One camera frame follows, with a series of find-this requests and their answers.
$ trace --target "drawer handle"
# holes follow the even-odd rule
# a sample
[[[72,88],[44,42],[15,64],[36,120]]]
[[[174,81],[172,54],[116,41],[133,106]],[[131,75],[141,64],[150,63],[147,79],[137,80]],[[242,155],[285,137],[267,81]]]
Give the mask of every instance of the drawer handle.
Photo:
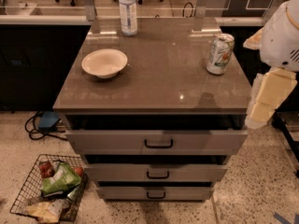
[[[145,145],[145,147],[147,147],[147,148],[170,148],[170,147],[172,147],[172,146],[174,145],[174,140],[173,140],[173,139],[170,139],[170,144],[169,144],[169,146],[150,146],[150,145],[148,145],[148,140],[145,139],[145,140],[144,140],[144,145]]]
[[[167,171],[166,176],[150,176],[150,172],[147,171],[148,179],[167,179],[169,177],[169,171]]]
[[[150,196],[150,193],[147,191],[147,197],[148,197],[148,199],[164,199],[165,196],[166,196],[165,191],[163,192],[163,196],[162,197],[153,197],[153,196]]]

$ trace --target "plastic bottle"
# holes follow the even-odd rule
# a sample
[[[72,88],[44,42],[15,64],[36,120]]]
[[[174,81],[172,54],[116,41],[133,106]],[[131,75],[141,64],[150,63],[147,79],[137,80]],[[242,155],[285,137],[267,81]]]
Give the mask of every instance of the plastic bottle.
[[[125,35],[137,33],[137,12],[135,0],[119,0],[121,14],[121,30]]]

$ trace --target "white bowl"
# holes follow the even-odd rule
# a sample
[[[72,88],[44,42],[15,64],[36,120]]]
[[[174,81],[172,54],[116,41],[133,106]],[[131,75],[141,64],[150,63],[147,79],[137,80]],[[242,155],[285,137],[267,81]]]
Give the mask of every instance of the white bowl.
[[[128,63],[127,56],[116,49],[99,49],[88,54],[82,61],[82,68],[90,75],[100,78],[114,77]]]

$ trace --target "drawer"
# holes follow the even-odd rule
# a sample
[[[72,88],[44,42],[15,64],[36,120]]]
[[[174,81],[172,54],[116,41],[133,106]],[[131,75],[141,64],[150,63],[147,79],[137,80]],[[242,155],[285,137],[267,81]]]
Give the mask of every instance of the drawer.
[[[103,187],[97,193],[105,200],[203,201],[213,191],[204,187]]]
[[[242,130],[66,132],[78,154],[233,155],[247,135]]]
[[[93,181],[136,182],[217,182],[227,171],[226,165],[149,165],[149,164],[93,164],[85,173]]]

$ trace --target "soda can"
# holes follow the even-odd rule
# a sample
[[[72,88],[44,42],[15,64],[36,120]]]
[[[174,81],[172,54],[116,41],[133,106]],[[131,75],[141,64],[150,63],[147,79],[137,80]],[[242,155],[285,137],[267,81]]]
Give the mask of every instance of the soda can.
[[[217,35],[209,52],[206,70],[215,75],[223,74],[231,60],[234,45],[235,39],[232,35]]]

